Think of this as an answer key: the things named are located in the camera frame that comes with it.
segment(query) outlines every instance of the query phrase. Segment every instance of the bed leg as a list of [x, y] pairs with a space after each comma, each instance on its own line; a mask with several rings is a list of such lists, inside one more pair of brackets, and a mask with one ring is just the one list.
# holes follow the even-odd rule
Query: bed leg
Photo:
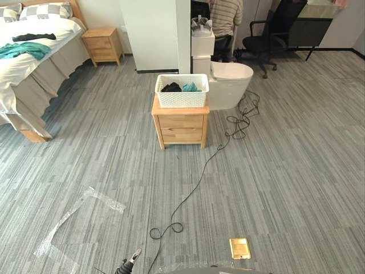
[[31, 130], [20, 130], [20, 132], [31, 142], [33, 143], [43, 143], [47, 142], [50, 138], [42, 137], [38, 135], [36, 132]]

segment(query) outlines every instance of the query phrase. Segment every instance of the gray carpet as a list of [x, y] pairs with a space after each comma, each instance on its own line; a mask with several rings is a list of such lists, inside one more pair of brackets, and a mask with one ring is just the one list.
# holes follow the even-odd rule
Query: gray carpet
[[[365, 271], [365, 65], [351, 52], [276, 58], [249, 89], [260, 115], [244, 140], [208, 165], [198, 191], [176, 214], [154, 272], [236, 266], [275, 274]], [[113, 273], [137, 247], [133, 273], [146, 274], [164, 228], [202, 165], [232, 129], [210, 115], [206, 149], [159, 147], [151, 107], [157, 74], [137, 74], [132, 57], [79, 68], [44, 118], [54, 136], [32, 144], [0, 127], [0, 273]], [[36, 257], [42, 240], [91, 186], [126, 206], [87, 198], [58, 229], [57, 252]], [[229, 238], [247, 237], [251, 260], [233, 261]], [[71, 269], [71, 263], [78, 270]]]

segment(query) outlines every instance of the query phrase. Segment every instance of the white bedsheet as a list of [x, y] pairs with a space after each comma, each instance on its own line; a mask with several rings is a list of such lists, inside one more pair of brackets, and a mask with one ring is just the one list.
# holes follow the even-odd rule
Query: white bedsheet
[[41, 43], [51, 48], [52, 51], [40, 61], [30, 54], [21, 54], [11, 59], [0, 59], [0, 113], [17, 114], [16, 99], [11, 87], [17, 86], [39, 64], [57, 52], [81, 31], [82, 28], [76, 22], [68, 19], [25, 20], [0, 25], [0, 47], [7, 43], [13, 43], [12, 37], [27, 33], [54, 33], [57, 38], [56, 40], [43, 38], [29, 41]]

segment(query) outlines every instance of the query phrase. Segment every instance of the toilet lid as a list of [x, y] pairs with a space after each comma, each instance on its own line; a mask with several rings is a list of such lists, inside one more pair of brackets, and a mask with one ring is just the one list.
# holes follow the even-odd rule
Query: toilet lid
[[249, 66], [238, 63], [211, 62], [213, 77], [217, 80], [245, 79], [253, 75]]

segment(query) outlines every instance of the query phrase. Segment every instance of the wooden nightstand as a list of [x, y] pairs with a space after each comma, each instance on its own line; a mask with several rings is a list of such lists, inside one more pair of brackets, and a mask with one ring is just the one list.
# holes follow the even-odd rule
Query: wooden nightstand
[[152, 116], [161, 149], [166, 144], [201, 144], [204, 148], [209, 112], [208, 101], [199, 108], [161, 108], [155, 95]]
[[121, 54], [124, 57], [124, 54], [115, 27], [89, 29], [82, 38], [95, 67], [97, 62], [110, 61], [115, 61], [120, 66], [119, 58]]

